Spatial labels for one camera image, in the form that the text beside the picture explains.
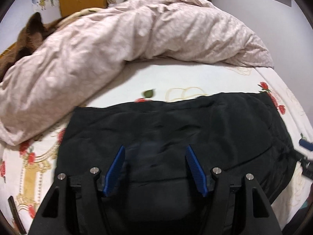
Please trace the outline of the black puffer jacket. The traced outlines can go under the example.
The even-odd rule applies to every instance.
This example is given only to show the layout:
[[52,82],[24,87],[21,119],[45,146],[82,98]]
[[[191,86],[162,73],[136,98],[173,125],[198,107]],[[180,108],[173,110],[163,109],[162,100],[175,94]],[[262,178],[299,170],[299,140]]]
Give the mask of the black puffer jacket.
[[58,233],[76,234],[75,179],[87,151],[123,146],[114,196],[117,234],[205,234],[205,198],[185,153],[230,180],[223,233],[269,234],[280,227],[270,204],[290,182],[296,159],[286,126],[266,93],[220,93],[173,103],[148,101],[77,108],[57,159]]

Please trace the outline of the pink crumpled duvet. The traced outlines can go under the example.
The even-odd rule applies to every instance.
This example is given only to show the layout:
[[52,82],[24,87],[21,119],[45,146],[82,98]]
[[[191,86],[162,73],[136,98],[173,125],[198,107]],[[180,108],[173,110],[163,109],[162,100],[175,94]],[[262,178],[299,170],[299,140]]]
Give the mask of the pink crumpled duvet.
[[36,136],[126,62],[158,56],[273,66],[255,32],[207,0],[128,0],[76,19],[13,64],[1,82],[1,140],[15,146]]

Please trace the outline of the brown fur blanket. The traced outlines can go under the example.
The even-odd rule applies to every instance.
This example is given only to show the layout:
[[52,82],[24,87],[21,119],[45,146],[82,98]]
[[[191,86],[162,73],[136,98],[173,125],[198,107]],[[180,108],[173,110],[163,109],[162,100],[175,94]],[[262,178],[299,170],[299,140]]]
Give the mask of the brown fur blanket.
[[51,23],[44,24],[41,14],[36,12],[33,14],[25,27],[20,31],[17,41],[12,49],[1,58],[1,80],[6,72],[21,58],[32,55],[43,42],[54,32],[74,22],[82,16],[100,12],[102,9],[93,7],[82,9],[69,16],[62,17]]

